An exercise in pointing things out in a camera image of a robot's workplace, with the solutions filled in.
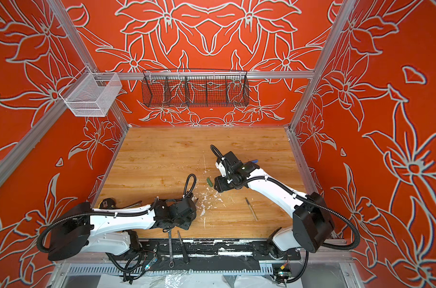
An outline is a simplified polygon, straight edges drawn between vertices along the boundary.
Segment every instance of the wooden table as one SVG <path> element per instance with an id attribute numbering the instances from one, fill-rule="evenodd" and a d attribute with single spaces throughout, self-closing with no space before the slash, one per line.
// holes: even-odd
<path id="1" fill-rule="evenodd" d="M 287 213 L 256 191 L 244 187 L 218 193 L 210 187 L 207 177 L 214 182 L 220 175 L 211 144 L 222 154 L 234 152 L 242 162 L 258 159 L 269 175 L 305 192 L 284 128 L 130 128 L 96 203 L 113 198 L 123 207 L 139 200 L 150 204 L 156 196 L 180 198 L 186 177 L 194 173 L 197 218 L 189 230 L 180 230 L 183 238 L 267 238 L 278 227 L 292 225 Z M 168 237 L 161 229 L 138 234 Z"/>

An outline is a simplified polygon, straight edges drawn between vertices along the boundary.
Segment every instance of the red wall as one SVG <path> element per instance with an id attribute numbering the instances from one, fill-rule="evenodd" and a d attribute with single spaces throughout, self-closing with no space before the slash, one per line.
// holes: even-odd
<path id="1" fill-rule="evenodd" d="M 0 161 L 83 67 L 43 0 L 0 1 Z M 44 287 L 44 227 L 92 201 L 122 132 L 115 117 L 66 111 L 0 188 L 0 287 Z"/>
<path id="2" fill-rule="evenodd" d="M 436 1 L 359 1 L 296 134 L 367 286 L 436 287 Z"/>
<path id="3" fill-rule="evenodd" d="M 341 2 L 63 3 L 100 71 L 142 72 L 178 68 L 313 69 L 339 10 L 337 3 Z M 147 108 L 142 104 L 140 83 L 124 81 L 127 93 L 120 95 L 117 103 L 127 121 L 136 126 L 284 125 L 290 122 L 291 111 L 306 84 L 306 79 L 252 81 L 249 107 L 211 110 Z"/>

